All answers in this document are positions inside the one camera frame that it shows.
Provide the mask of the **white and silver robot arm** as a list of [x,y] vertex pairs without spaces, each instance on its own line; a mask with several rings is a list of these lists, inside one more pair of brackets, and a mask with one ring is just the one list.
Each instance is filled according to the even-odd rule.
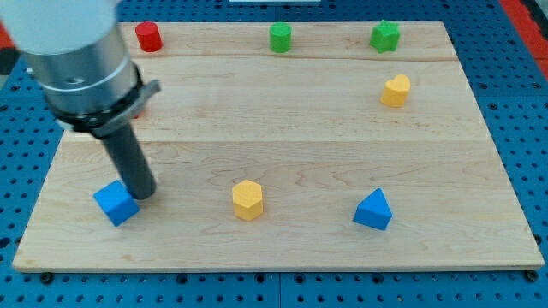
[[1,21],[60,125],[104,139],[159,92],[143,83],[114,0],[1,0]]

